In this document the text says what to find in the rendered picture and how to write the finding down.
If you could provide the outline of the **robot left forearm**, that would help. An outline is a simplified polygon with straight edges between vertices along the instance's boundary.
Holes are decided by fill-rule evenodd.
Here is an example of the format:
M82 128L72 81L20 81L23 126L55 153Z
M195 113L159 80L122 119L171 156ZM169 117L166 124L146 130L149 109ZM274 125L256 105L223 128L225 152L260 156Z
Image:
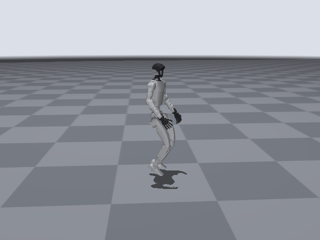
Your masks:
M172 103L170 102L169 98L167 98L164 103L167 105L168 109L169 109L172 113L175 112L174 109L173 109L174 106L173 106Z

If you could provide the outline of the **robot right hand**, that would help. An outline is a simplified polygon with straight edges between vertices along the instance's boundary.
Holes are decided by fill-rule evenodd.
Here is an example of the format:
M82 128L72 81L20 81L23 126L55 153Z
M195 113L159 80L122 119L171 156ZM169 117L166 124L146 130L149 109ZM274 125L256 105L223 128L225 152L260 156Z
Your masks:
M161 113L160 113L160 114L161 114ZM162 114L161 114L161 115L162 115ZM158 119L159 119L159 118L158 118ZM162 115L162 118L159 119L159 120L162 122L162 124L164 125L164 127L165 127L166 129L167 129L168 126L171 127L170 125L172 125L172 124L169 122L169 121L172 122L172 120L167 119L167 118L164 118L163 115ZM169 125L168 123L169 123L170 125ZM166 127L165 125L166 125L167 127ZM172 126L173 126L173 125L172 125ZM168 128L169 128L169 127L168 127ZM172 128L172 127L171 127L171 128ZM169 128L169 129L170 129L170 128ZM168 129L167 129L167 130L168 130Z

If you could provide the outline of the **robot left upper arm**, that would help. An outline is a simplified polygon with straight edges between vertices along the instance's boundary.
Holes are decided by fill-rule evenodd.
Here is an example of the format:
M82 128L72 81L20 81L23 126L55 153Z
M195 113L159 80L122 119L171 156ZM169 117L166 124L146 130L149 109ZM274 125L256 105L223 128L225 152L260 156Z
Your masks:
M166 92L166 81L165 80L164 80L164 86L165 86L165 89L164 89L163 101L168 99L168 96L165 94L165 92Z

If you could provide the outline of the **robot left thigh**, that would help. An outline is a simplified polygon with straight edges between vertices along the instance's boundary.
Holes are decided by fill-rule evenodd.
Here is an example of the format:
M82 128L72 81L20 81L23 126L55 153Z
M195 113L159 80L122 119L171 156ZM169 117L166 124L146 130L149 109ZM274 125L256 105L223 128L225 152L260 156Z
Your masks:
M162 113L162 114L163 114L164 118L167 118L170 120L169 116L166 113ZM169 121L169 122L173 125L173 123L171 121ZM167 126L168 126L168 124L167 124ZM172 126L172 125L170 125L171 127L168 126L170 129L165 125L167 127L167 132L168 132L169 138L170 138L170 146L173 146L175 143L175 130L174 130L174 126Z

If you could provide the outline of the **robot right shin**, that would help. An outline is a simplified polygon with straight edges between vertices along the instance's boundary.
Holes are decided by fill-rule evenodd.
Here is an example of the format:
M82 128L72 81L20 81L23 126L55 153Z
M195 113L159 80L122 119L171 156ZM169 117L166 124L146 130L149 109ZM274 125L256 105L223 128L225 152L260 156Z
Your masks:
M157 155L157 159L153 165L153 167L156 169L157 166L165 159L165 157L168 155L168 153L171 151L168 151L168 147L164 144L162 145L161 149L159 150L158 152L158 155ZM156 166L157 165L157 166ZM156 167L155 167L156 166Z

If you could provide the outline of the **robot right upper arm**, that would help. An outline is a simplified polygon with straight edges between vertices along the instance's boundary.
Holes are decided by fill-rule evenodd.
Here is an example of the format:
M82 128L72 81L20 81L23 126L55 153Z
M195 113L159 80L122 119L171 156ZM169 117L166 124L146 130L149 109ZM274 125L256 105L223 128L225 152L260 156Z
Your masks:
M146 96L146 104L148 100L151 100L154 90L156 88L156 83L155 82L150 82L147 85L147 96ZM148 104L147 104L148 105Z

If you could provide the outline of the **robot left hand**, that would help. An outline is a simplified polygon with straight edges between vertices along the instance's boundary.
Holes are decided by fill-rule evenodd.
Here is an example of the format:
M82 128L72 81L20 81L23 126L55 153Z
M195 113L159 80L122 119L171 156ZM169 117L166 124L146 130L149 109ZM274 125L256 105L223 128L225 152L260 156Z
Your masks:
M176 119L176 124L180 123L182 121L181 119L181 115L177 112L177 110L175 108L173 108L174 112L172 114L174 114L174 117Z

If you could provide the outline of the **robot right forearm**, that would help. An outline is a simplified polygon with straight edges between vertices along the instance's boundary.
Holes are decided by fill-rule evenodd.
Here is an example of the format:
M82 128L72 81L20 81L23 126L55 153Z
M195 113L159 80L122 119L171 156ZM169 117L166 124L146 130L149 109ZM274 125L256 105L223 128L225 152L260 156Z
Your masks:
M158 111L158 109L156 108L156 106L153 104L153 101L151 99L149 99L147 101L148 107L150 110L152 110L152 112L159 118L161 119L163 116L160 114L160 112Z

